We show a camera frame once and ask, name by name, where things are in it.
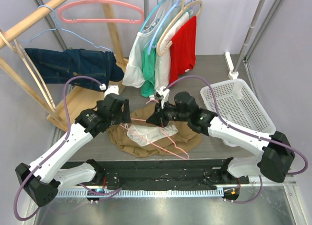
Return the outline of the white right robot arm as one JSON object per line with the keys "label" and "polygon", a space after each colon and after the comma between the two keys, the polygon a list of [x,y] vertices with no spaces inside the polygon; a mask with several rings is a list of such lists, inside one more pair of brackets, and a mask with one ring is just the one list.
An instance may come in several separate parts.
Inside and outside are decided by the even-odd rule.
{"label": "white right robot arm", "polygon": [[159,100],[146,122],[159,127],[166,127],[170,121],[186,122],[196,133],[228,141],[253,154],[246,158],[227,158],[220,171],[223,182],[230,184],[237,178],[253,175],[284,182],[295,153],[287,148],[289,142],[283,133],[276,131],[270,135],[222,121],[215,112],[200,108],[188,92],[177,93],[174,101],[171,104]]}

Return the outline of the blue denim skirt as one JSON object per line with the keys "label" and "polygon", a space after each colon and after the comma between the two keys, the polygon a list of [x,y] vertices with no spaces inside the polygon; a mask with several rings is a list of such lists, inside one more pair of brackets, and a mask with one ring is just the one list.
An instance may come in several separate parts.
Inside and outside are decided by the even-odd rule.
{"label": "blue denim skirt", "polygon": [[112,52],[66,49],[63,52],[25,48],[46,84],[65,84],[76,76],[88,76],[108,85],[124,77]]}

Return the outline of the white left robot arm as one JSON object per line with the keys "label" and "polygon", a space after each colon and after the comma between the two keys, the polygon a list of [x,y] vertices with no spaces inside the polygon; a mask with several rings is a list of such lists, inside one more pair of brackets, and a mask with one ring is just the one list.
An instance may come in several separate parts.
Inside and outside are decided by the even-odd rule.
{"label": "white left robot arm", "polygon": [[101,184],[105,172],[95,160],[87,160],[70,169],[63,169],[63,165],[99,133],[130,121],[129,100],[114,93],[108,94],[104,100],[97,101],[96,110],[81,111],[68,132],[38,159],[16,167],[20,186],[38,207],[43,207],[58,192],[69,187],[81,183]]}

